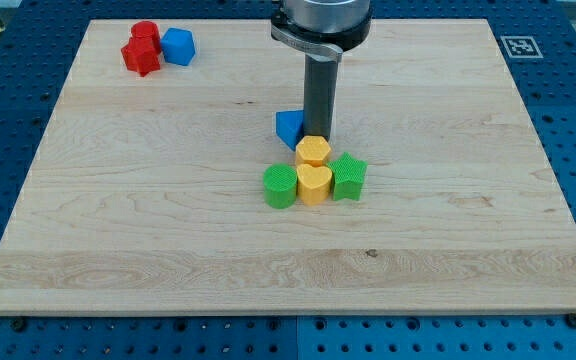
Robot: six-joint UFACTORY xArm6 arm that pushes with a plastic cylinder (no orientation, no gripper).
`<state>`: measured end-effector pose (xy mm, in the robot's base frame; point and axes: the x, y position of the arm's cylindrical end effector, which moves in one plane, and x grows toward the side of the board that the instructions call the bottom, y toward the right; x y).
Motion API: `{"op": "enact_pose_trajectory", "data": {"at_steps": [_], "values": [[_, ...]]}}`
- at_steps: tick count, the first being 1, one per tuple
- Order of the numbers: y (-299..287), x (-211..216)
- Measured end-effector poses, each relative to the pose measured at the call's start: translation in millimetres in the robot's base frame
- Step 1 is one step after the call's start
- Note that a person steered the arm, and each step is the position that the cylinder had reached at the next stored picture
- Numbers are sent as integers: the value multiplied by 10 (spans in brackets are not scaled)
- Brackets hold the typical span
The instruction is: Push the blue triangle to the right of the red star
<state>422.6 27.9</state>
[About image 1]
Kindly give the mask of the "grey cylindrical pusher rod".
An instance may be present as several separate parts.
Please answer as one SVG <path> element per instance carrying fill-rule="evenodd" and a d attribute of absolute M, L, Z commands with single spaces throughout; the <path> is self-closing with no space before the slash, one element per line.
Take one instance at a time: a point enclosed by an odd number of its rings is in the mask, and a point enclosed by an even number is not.
<path fill-rule="evenodd" d="M 305 56 L 303 131 L 305 135 L 330 138 L 338 63 L 314 55 Z"/>

